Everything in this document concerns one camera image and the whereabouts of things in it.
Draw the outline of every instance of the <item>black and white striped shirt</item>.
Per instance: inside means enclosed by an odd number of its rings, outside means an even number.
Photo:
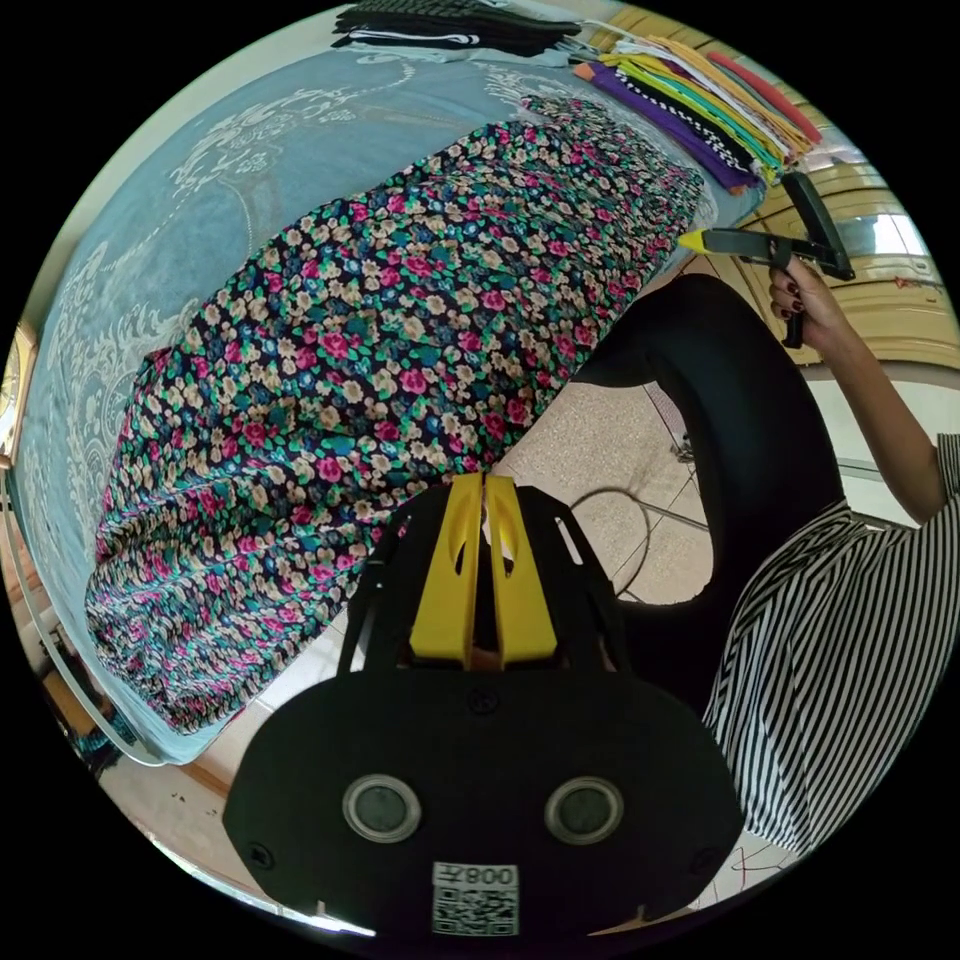
[[[704,722],[747,832],[797,854],[883,779],[960,634],[960,434],[938,438],[947,503],[916,530],[876,532],[846,501],[747,585]]]

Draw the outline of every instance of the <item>circular sensor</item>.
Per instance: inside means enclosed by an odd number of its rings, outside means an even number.
[[[350,826],[374,843],[399,843],[420,824],[420,801],[402,780],[371,774],[354,780],[343,795],[343,815]]]
[[[576,777],[550,795],[547,829],[563,843],[586,846],[613,833],[623,817],[620,791],[599,777]]]

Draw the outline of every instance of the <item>black tool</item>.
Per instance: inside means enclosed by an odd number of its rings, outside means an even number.
[[[727,254],[739,257],[744,263],[761,263],[786,270],[790,257],[815,263],[828,277],[849,281],[856,278],[843,241],[823,200],[800,171],[784,174],[783,188],[797,208],[807,231],[806,240],[795,237],[771,236],[759,230],[729,229],[697,230],[686,233],[678,243],[697,253]],[[791,350],[803,346],[803,311],[787,319],[787,336],[783,345]]]

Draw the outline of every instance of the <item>clock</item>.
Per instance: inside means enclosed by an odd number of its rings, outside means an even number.
[[[17,457],[27,388],[36,359],[37,338],[21,320],[7,355],[3,385],[0,386],[0,470],[9,470]]]

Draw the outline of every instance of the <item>floral dress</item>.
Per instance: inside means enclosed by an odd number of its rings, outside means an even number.
[[[693,220],[702,178],[532,98],[258,251],[134,384],[87,619],[194,732],[337,614],[393,510],[530,429]]]

